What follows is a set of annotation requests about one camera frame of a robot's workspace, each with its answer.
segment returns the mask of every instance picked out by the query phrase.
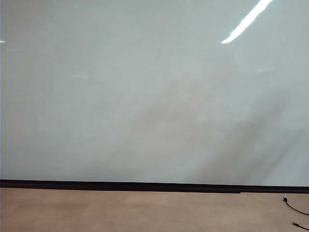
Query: floor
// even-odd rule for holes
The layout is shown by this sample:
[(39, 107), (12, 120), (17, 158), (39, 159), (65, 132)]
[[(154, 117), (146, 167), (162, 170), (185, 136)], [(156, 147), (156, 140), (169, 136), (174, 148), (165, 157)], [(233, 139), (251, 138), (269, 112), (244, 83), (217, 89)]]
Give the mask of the floor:
[[(1, 189), (1, 232), (301, 232), (283, 194)], [(309, 195), (287, 194), (309, 212)]]

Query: whiteboard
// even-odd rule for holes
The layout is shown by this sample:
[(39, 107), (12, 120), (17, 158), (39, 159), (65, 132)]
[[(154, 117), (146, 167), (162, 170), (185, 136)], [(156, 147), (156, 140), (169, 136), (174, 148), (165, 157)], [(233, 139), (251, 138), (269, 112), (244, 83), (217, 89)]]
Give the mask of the whiteboard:
[(2, 179), (309, 186), (308, 12), (2, 0)]

